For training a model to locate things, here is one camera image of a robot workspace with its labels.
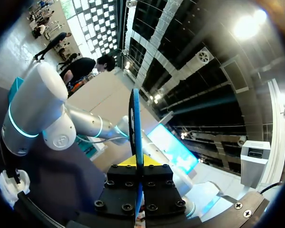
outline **blue screen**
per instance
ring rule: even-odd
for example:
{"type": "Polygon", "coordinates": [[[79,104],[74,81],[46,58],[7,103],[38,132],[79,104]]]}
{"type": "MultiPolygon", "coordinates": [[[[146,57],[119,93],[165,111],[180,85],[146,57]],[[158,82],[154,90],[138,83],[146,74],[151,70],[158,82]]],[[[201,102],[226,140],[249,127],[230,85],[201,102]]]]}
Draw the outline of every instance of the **blue screen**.
{"type": "Polygon", "coordinates": [[[198,159],[162,124],[148,134],[151,141],[172,164],[188,174],[199,163],[198,159]]]}

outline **wall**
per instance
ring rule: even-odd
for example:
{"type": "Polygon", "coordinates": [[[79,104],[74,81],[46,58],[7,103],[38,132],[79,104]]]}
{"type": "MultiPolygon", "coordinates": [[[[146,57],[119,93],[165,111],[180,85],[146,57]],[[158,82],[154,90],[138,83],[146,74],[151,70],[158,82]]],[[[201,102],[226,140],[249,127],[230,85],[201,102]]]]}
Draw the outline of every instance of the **wall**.
{"type": "MultiPolygon", "coordinates": [[[[49,8],[51,9],[51,11],[55,11],[53,16],[50,18],[50,22],[52,21],[59,21],[59,23],[61,25],[64,24],[64,26],[62,27],[61,30],[59,31],[55,31],[51,34],[51,37],[54,38],[55,36],[57,36],[60,32],[71,32],[71,29],[70,27],[68,26],[68,23],[67,23],[67,19],[65,17],[65,14],[62,10],[62,7],[61,7],[61,4],[60,4],[60,1],[57,1],[55,2],[54,4],[50,5],[49,8]]],[[[66,43],[70,42],[70,46],[69,46],[69,49],[71,51],[71,53],[80,53],[80,50],[77,46],[77,43],[75,42],[75,39],[73,36],[71,37],[68,37],[65,39],[66,43]]]]}
{"type": "MultiPolygon", "coordinates": [[[[68,102],[78,108],[100,115],[116,124],[124,115],[128,115],[129,98],[133,83],[116,68],[113,72],[103,72],[73,94],[68,102]]],[[[158,121],[142,105],[141,126],[149,133],[158,121]]],[[[129,143],[122,146],[107,142],[108,148],[93,163],[102,171],[107,171],[111,164],[118,164],[131,157],[129,143]]]]}

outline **cable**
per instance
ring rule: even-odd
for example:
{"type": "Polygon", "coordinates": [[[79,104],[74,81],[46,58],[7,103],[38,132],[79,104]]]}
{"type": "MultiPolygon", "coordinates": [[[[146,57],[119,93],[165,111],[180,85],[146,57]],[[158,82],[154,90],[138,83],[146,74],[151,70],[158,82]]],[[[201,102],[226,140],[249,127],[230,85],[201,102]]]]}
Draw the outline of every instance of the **cable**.
{"type": "Polygon", "coordinates": [[[91,142],[89,140],[85,140],[81,137],[79,137],[78,135],[76,136],[78,139],[84,141],[84,142],[87,142],[87,143],[92,143],[92,144],[96,144],[96,143],[104,143],[104,142],[108,142],[108,141],[112,141],[112,140],[115,140],[115,139],[128,139],[128,137],[122,137],[122,136],[118,136],[118,137],[115,137],[115,138],[112,138],[112,139],[105,139],[105,140],[102,140],[102,141],[98,141],[98,142],[91,142]]]}
{"type": "Polygon", "coordinates": [[[263,194],[263,193],[266,192],[267,190],[269,190],[269,189],[271,189],[271,188],[273,188],[273,187],[275,187],[275,186],[282,185],[282,184],[283,184],[283,182],[281,181],[281,182],[278,182],[278,183],[269,185],[267,188],[261,190],[259,193],[260,193],[260,194],[263,194]]]}

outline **yellow triangle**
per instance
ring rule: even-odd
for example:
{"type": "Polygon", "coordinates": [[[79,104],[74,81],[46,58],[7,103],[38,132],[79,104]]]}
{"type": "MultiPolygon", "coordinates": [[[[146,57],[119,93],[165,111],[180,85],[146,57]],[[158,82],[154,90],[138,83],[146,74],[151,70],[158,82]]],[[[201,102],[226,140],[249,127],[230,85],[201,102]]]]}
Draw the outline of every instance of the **yellow triangle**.
{"type": "MultiPolygon", "coordinates": [[[[147,155],[143,155],[143,163],[145,166],[148,165],[162,165],[160,163],[158,163],[157,161],[153,160],[152,158],[150,158],[147,155]]],[[[123,161],[122,163],[118,164],[118,165],[131,165],[131,166],[136,166],[136,155],[133,155],[132,157],[128,158],[127,160],[123,161]]]]}

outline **black t-shirt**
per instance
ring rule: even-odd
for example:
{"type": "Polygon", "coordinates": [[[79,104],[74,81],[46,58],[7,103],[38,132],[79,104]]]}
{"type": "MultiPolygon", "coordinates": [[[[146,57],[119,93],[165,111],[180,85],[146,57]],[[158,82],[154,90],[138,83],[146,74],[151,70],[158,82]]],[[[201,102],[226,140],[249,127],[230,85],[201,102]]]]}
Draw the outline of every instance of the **black t-shirt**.
{"type": "Polygon", "coordinates": [[[65,37],[67,37],[66,32],[60,33],[58,36],[56,36],[52,41],[49,43],[49,45],[56,46],[59,44],[59,41],[62,41],[65,37]]]}
{"type": "Polygon", "coordinates": [[[73,63],[71,63],[61,74],[60,76],[64,77],[64,75],[66,74],[66,72],[68,70],[72,71],[73,74],[73,78],[70,81],[70,83],[74,83],[76,81],[78,81],[79,79],[87,76],[95,67],[96,62],[91,59],[91,58],[80,58],[76,61],[74,61],[73,63]]]}
{"type": "Polygon", "coordinates": [[[72,61],[73,59],[75,59],[77,57],[77,53],[73,53],[70,55],[70,57],[68,58],[68,60],[72,61]]]}

